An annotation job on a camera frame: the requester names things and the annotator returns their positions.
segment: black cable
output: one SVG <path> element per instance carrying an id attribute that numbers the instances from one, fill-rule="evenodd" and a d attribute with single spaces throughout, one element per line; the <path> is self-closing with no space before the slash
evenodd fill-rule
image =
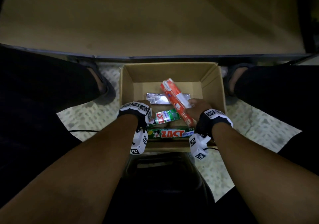
<path id="1" fill-rule="evenodd" d="M 95 132 L 95 133 L 97 133 L 99 131 L 96 131 L 96 130 L 70 130 L 69 132 L 70 133 L 72 133 L 72 132 Z"/>
<path id="2" fill-rule="evenodd" d="M 203 150 L 207 150 L 207 149 L 214 149 L 214 150 L 219 151 L 218 149 L 215 149 L 215 148 L 205 148 L 205 149 L 203 149 Z"/>

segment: red and white package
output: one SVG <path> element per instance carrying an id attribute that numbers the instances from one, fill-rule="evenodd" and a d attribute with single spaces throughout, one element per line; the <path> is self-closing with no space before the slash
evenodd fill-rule
<path id="1" fill-rule="evenodd" d="M 183 93 L 175 85 L 174 81 L 169 78 L 166 81 L 163 81 L 160 85 L 162 91 L 165 93 L 167 99 L 175 107 L 179 115 L 184 119 L 188 127 L 194 127 L 194 120 L 188 114 L 184 113 L 184 109 L 191 108 L 188 100 L 186 100 Z"/>

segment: silver package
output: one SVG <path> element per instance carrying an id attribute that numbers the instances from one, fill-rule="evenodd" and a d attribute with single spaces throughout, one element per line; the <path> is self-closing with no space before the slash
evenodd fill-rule
<path id="1" fill-rule="evenodd" d="M 190 94 L 183 94 L 186 100 L 190 99 Z M 151 104 L 171 104 L 164 94 L 158 93 L 146 93 L 146 99 L 150 101 Z"/>

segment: barcode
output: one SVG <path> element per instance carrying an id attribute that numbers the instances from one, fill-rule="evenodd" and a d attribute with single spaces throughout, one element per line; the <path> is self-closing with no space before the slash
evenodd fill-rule
<path id="1" fill-rule="evenodd" d="M 154 103 L 155 102 L 155 98 L 148 98 L 148 101 L 150 101 L 150 103 Z"/>

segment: forearm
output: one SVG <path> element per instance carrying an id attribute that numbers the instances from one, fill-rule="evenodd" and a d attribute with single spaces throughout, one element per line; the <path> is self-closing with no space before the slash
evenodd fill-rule
<path id="1" fill-rule="evenodd" d="M 99 223 L 130 154 L 124 115 L 54 162 L 0 210 L 2 223 Z"/>
<path id="2" fill-rule="evenodd" d="M 317 222 L 319 177 L 218 123 L 212 135 L 238 191 L 260 222 Z"/>

